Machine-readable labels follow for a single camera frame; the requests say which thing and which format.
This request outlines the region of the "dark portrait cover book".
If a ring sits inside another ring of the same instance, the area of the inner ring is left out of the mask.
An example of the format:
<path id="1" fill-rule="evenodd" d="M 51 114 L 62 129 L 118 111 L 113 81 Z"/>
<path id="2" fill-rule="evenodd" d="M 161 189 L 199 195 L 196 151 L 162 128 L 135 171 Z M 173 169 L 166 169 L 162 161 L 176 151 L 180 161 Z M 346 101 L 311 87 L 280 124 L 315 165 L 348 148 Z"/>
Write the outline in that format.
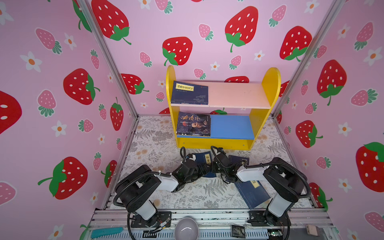
<path id="1" fill-rule="evenodd" d="M 211 116 L 179 112 L 177 121 L 177 135 L 211 136 Z"/>

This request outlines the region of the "navy book yellow label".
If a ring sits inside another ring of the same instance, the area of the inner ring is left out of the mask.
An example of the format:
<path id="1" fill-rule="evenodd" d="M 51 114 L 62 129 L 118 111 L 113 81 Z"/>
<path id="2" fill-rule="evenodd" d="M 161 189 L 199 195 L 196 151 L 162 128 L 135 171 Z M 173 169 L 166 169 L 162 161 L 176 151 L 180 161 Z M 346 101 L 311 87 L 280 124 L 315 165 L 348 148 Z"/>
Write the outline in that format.
<path id="1" fill-rule="evenodd" d="M 174 81 L 171 104 L 208 105 L 209 87 Z"/>

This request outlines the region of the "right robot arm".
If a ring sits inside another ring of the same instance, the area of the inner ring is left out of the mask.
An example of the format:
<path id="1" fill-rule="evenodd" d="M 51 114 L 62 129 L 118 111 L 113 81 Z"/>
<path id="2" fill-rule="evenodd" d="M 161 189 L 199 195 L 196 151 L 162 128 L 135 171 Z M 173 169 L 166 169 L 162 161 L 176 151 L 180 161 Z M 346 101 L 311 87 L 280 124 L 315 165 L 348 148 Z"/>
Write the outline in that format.
<path id="1" fill-rule="evenodd" d="M 247 165 L 243 159 L 232 163 L 223 148 L 212 146 L 211 151 L 214 155 L 212 172 L 220 173 L 226 183 L 267 181 L 275 189 L 275 196 L 254 223 L 278 226 L 286 219 L 289 227 L 288 211 L 299 199 L 311 195 L 307 177 L 281 158 L 275 157 L 265 164 Z"/>

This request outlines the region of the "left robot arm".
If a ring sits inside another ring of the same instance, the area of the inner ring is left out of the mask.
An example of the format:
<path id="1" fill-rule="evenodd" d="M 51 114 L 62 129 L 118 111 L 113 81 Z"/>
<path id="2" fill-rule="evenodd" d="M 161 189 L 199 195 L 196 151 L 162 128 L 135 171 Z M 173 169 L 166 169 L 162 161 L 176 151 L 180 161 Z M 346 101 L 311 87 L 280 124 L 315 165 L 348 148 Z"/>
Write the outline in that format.
<path id="1" fill-rule="evenodd" d="M 115 187 L 113 205 L 123 207 L 129 214 L 134 214 L 135 221 L 142 221 L 147 227 L 162 221 L 150 197 L 155 191 L 176 193 L 185 185 L 212 173 L 211 152 L 187 154 L 186 148 L 180 150 L 181 164 L 171 173 L 153 171 L 147 165 L 142 165 Z"/>

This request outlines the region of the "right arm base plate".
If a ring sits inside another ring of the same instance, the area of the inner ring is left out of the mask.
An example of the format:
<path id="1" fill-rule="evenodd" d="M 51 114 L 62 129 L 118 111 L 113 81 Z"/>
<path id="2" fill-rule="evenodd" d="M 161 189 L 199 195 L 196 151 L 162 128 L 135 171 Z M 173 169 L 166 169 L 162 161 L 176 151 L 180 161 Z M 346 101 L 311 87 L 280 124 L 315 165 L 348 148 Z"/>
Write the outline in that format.
<path id="1" fill-rule="evenodd" d="M 287 213 L 284 213 L 281 217 L 276 217 L 268 210 L 249 211 L 247 223 L 253 227 L 290 227 L 292 225 Z"/>

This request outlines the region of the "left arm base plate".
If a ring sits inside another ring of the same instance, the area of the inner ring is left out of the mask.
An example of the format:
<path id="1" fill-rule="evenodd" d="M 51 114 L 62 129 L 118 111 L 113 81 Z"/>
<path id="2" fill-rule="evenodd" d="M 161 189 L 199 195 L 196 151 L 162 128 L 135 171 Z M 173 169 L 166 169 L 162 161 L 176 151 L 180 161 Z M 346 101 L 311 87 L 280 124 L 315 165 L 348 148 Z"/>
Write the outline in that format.
<path id="1" fill-rule="evenodd" d="M 170 227 L 172 220 L 172 212 L 156 212 L 149 220 L 145 220 L 140 215 L 134 215 L 130 223 L 131 228 L 157 228 Z"/>

